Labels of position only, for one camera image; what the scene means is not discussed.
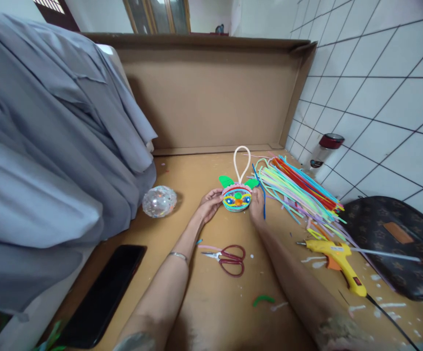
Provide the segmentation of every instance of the handbag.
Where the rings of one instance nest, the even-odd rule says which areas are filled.
[[[415,256],[420,262],[366,254],[395,290],[423,301],[423,214],[385,196],[356,199],[339,214],[344,228],[362,249]]]

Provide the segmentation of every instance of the tattoo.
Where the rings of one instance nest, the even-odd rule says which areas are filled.
[[[155,351],[156,342],[150,334],[139,332],[123,339],[113,351]]]
[[[320,324],[315,341],[320,350],[358,350],[369,336],[351,318],[338,314]]]

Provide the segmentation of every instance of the black cable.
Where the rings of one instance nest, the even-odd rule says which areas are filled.
[[[392,317],[390,317],[389,315],[388,315],[388,313],[387,312],[385,312],[384,310],[383,310],[383,308],[382,307],[380,307],[379,306],[379,304],[376,302],[376,300],[374,300],[372,297],[371,297],[371,295],[369,295],[369,294],[367,294],[367,299],[375,306],[375,307],[377,307],[379,310],[381,310],[382,311],[382,313],[383,314],[385,314],[385,316],[388,318],[388,319],[390,319],[390,322],[392,322],[393,323],[393,325],[398,329],[398,331],[405,337],[405,339],[410,343],[410,345],[411,346],[413,346],[413,348],[416,350],[416,351],[420,351],[420,349],[418,349],[418,347],[415,345],[415,343],[413,342],[413,341],[411,341],[411,339],[408,337],[408,335],[406,335],[406,333],[403,331],[403,329],[402,328],[400,328],[400,326],[397,324],[397,322],[395,322],[395,320],[392,318]]]

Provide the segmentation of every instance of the black smartphone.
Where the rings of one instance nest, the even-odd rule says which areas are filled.
[[[62,330],[57,345],[79,349],[91,349],[97,345],[145,252],[145,246],[137,245],[121,245],[115,250]]]

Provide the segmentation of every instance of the glass ball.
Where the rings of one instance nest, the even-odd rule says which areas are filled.
[[[143,197],[143,211],[152,218],[170,214],[177,204],[177,195],[169,187],[160,185],[150,189]]]

